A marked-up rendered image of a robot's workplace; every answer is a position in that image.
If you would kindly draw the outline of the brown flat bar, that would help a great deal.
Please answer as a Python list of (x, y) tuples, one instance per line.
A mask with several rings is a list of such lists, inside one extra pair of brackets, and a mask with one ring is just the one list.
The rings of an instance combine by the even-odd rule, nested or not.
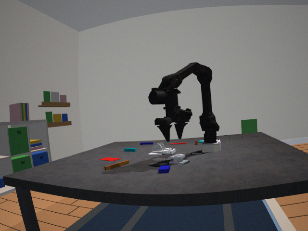
[(127, 164), (129, 164), (129, 160), (123, 161), (123, 162), (120, 162), (120, 163), (116, 163), (116, 164), (112, 164), (112, 165), (109, 165), (109, 166), (105, 166), (104, 170), (110, 170), (110, 169), (120, 167), (120, 166), (123, 166), (123, 165), (127, 165)]

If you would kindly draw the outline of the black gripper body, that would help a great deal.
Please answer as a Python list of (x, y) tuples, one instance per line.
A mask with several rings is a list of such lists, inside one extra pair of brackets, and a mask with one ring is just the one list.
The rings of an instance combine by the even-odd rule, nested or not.
[(163, 109), (166, 110), (166, 116), (164, 118), (156, 118), (155, 121), (154, 121), (155, 125), (168, 126), (173, 122), (175, 122), (177, 124), (189, 122), (189, 119), (186, 120), (186, 119), (181, 118), (181, 117), (174, 118), (174, 110), (175, 110), (176, 106), (178, 106), (178, 108), (179, 108), (178, 103), (165, 104), (165, 107), (163, 107)]

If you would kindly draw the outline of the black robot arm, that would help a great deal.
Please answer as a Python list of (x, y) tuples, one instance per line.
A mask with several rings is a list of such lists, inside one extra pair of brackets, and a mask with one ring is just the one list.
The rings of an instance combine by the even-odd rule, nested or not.
[[(216, 117), (212, 112), (211, 91), (210, 82), (212, 80), (212, 70), (197, 62), (189, 63), (186, 67), (179, 70), (174, 74), (167, 75), (162, 78), (162, 82), (158, 88), (152, 88), (148, 99), (150, 104), (173, 104), (178, 103), (178, 95), (181, 92), (176, 89), (182, 80), (190, 74), (197, 76), (197, 80), (201, 84), (201, 95), (203, 102), (203, 113), (199, 116), (199, 124), (202, 131), (205, 131), (204, 142), (205, 143), (217, 143), (217, 131), (219, 131), (219, 125), (216, 122)], [(174, 118), (181, 117), (186, 120), (190, 120), (192, 116), (192, 110), (187, 108), (183, 110), (176, 106), (174, 110)]]

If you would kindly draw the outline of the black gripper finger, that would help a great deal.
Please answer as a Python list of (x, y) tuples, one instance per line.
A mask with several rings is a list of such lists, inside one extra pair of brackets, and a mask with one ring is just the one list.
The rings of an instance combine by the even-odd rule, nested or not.
[(162, 132), (162, 134), (164, 135), (166, 141), (170, 141), (170, 128), (172, 127), (172, 125), (168, 125), (168, 126), (157, 126), (160, 131)]
[(177, 136), (179, 139), (182, 137), (183, 129), (188, 123), (182, 123), (182, 124), (174, 124), (176, 131), (177, 131)]

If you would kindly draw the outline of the blue rectangular block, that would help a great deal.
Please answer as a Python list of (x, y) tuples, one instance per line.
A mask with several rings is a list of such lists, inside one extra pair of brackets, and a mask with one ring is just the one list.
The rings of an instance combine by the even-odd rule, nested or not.
[(159, 168), (159, 174), (169, 173), (169, 171), (170, 171), (170, 165), (161, 166)]

